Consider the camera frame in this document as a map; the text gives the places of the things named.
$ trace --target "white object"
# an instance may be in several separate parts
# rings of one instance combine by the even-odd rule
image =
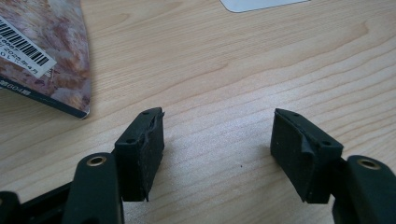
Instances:
[[[278,7],[309,0],[220,0],[231,12],[244,12],[256,9]]]

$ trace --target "wooden table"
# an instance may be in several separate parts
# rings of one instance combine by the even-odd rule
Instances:
[[[270,155],[277,107],[396,171],[396,2],[315,0],[231,13],[219,0],[83,0],[92,109],[75,119],[1,90],[0,190],[26,202],[165,111],[149,203],[127,223],[332,223]]]

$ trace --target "wood grain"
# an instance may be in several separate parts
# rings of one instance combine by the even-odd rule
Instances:
[[[127,223],[332,223],[269,153],[274,109],[296,111],[396,171],[396,2],[311,1],[235,14],[218,0],[81,1],[92,110],[78,120],[1,90],[0,190],[23,202],[165,111],[149,203]]]

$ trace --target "metal ring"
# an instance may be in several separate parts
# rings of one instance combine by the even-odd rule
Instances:
[[[98,165],[102,165],[103,163],[106,162],[106,160],[107,160],[107,158],[104,157],[104,156],[93,157],[93,158],[90,158],[90,159],[87,161],[87,165],[89,165],[89,166],[98,166]]]
[[[366,160],[366,159],[359,159],[358,164],[363,166],[364,168],[371,169],[371,170],[381,169],[381,166],[379,166],[376,162]]]

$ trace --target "barcode sticker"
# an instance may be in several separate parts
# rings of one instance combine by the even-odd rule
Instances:
[[[40,78],[55,64],[43,49],[0,16],[0,56]]]

